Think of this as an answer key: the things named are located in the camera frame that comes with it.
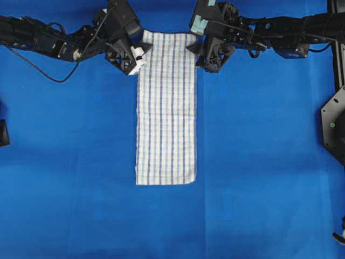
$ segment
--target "cloth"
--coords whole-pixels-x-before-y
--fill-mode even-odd
[[[196,36],[145,31],[153,44],[137,92],[137,185],[183,185],[196,179]]]

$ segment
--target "white striped towel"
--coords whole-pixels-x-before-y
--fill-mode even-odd
[[[197,37],[144,32],[153,44],[137,93],[137,185],[184,185],[196,179]]]

